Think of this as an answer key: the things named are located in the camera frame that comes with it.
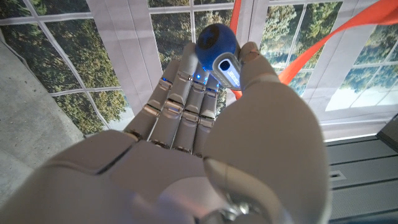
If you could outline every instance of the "green foliage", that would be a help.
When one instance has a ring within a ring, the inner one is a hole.
[[[391,26],[377,26],[356,59],[355,64],[359,65],[364,63],[382,62],[387,57],[397,40],[398,24]]]
[[[195,12],[195,34],[200,32],[210,24],[220,23],[229,26],[232,17],[232,10],[203,11]]]
[[[1,27],[4,38],[50,93],[80,88],[75,76],[37,24]]]
[[[328,2],[314,3],[307,6],[307,11],[298,33],[295,53],[290,58],[291,62],[330,33],[341,4],[341,2]],[[304,65],[304,68],[315,67],[321,52],[322,48]]]
[[[214,3],[229,3],[234,2],[234,0],[194,0],[194,4],[214,4]]]
[[[54,99],[83,134],[93,134],[103,130],[104,124],[97,117],[85,93],[56,96]]]
[[[189,6],[189,0],[148,0],[149,7]]]
[[[226,88],[220,85],[218,88],[218,96],[216,103],[216,117],[222,112],[226,107]]]
[[[290,21],[297,16],[293,6],[273,6],[268,9],[262,39],[278,41],[290,32]]]
[[[0,19],[30,16],[29,9],[23,0],[2,0],[0,1]]]
[[[372,79],[368,88],[379,86],[390,89],[398,79],[398,65],[383,66]]]
[[[94,20],[49,22],[47,27],[69,56],[87,88],[120,85]]]
[[[302,96],[311,74],[312,72],[298,72],[298,74],[289,83],[289,87],[291,87],[299,96]]]
[[[180,60],[183,48],[191,41],[189,13],[153,14],[152,26],[163,70],[173,59]]]
[[[398,61],[398,47],[393,51],[393,53],[390,56],[390,62],[396,62]]]
[[[340,89],[349,88],[354,90],[355,93],[365,90],[366,84],[368,84],[377,69],[377,67],[351,69]]]
[[[85,0],[30,0],[30,2],[40,16],[90,11]]]
[[[120,113],[126,112],[127,106],[121,91],[91,92],[91,95],[106,122],[120,121]]]
[[[303,6],[271,6],[262,32],[260,52],[276,70],[283,70]]]

